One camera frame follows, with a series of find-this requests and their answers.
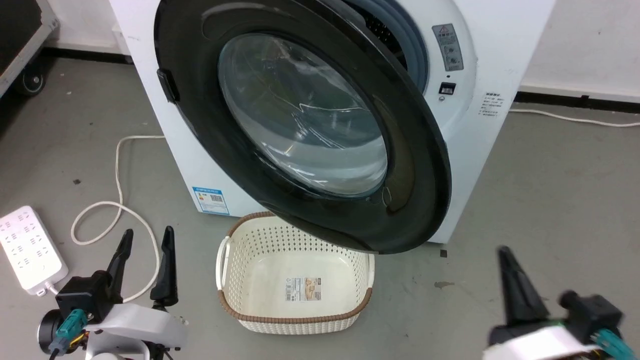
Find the sticker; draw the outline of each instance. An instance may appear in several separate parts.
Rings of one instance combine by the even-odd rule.
[[[495,92],[487,92],[482,99],[478,115],[496,117],[504,105],[504,98]]]
[[[453,92],[455,90],[456,90],[455,83],[442,83],[440,84],[440,90],[438,91],[438,94],[453,95]]]
[[[287,302],[320,301],[322,300],[322,278],[288,277],[284,293]]]
[[[462,62],[460,43],[458,42],[453,24],[436,25],[431,29],[438,40],[438,45],[440,45],[440,53],[442,54],[442,61],[444,61],[445,71],[464,69],[465,66]]]
[[[216,189],[193,188],[203,213],[229,215],[222,191]]]

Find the washing machine door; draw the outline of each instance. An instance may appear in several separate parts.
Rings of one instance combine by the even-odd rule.
[[[169,101],[217,164],[276,215],[381,254],[410,250],[438,229],[451,196],[438,125],[343,2],[163,1],[155,35]]]

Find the basket label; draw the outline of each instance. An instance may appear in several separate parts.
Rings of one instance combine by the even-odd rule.
[[[320,301],[322,300],[322,278],[288,277],[284,291],[287,302]]]

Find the power strip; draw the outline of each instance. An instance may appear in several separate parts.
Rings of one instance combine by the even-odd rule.
[[[0,218],[0,243],[23,289],[43,296],[69,270],[31,206]]]

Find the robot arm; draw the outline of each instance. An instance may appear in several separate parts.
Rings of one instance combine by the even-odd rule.
[[[485,360],[636,359],[620,338],[622,312],[600,295],[566,291],[563,319],[549,319],[542,298],[511,249],[498,249],[506,325],[489,335]]]
[[[60,290],[56,296],[59,309],[49,311],[38,329],[40,348],[51,354],[51,359],[82,348],[87,360],[163,360],[165,355],[171,359],[169,349],[180,350],[186,344],[186,321],[166,310],[178,303],[173,229],[168,226],[164,232],[162,264],[151,290],[151,308],[122,303],[120,289],[132,240],[133,231],[129,229],[107,271],[72,277]],[[74,332],[76,318],[80,318],[81,326]]]

